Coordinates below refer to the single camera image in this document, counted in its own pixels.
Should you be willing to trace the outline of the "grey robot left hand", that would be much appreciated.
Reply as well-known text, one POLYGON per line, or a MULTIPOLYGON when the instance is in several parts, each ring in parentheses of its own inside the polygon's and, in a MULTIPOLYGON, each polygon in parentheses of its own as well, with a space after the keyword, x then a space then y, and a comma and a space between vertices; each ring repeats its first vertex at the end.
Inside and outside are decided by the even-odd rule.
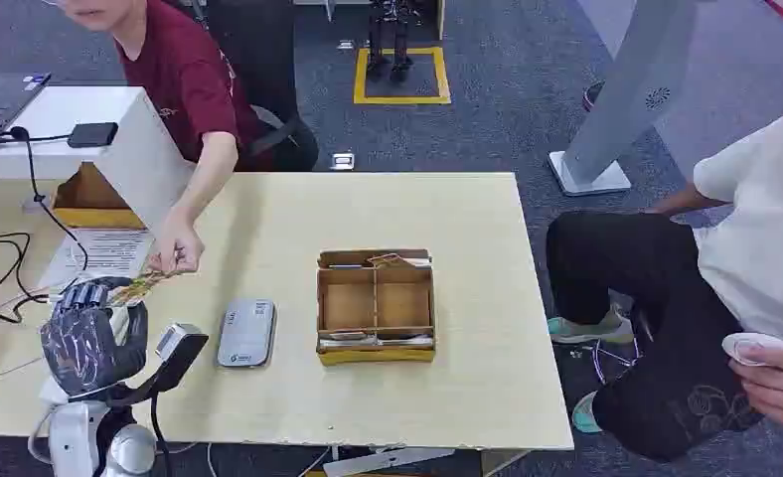
POLYGON ((148 311, 127 305, 127 328, 117 343, 111 297, 133 284, 128 277, 98 277, 68 286, 40 329, 45 360, 58 386, 74 398, 97 392, 138 374, 146 363, 148 311))

